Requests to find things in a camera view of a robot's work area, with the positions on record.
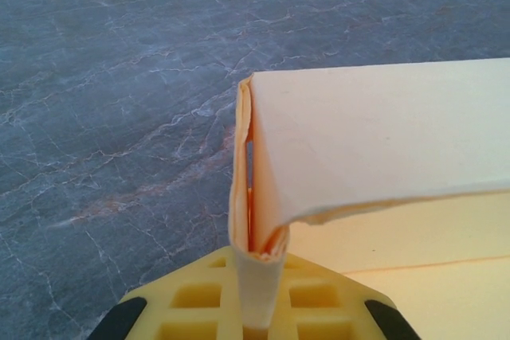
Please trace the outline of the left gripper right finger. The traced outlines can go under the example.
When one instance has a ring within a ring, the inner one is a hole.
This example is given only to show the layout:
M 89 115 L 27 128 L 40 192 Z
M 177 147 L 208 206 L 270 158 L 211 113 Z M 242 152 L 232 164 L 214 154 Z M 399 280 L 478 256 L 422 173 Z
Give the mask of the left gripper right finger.
M 417 339 L 381 292 L 299 256 L 287 255 L 270 339 Z

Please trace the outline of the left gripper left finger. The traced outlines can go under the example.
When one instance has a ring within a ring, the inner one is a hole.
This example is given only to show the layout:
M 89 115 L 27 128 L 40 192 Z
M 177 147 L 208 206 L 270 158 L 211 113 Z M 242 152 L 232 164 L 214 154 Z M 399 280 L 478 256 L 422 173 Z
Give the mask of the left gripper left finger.
M 232 248 L 129 291 L 88 338 L 242 339 Z

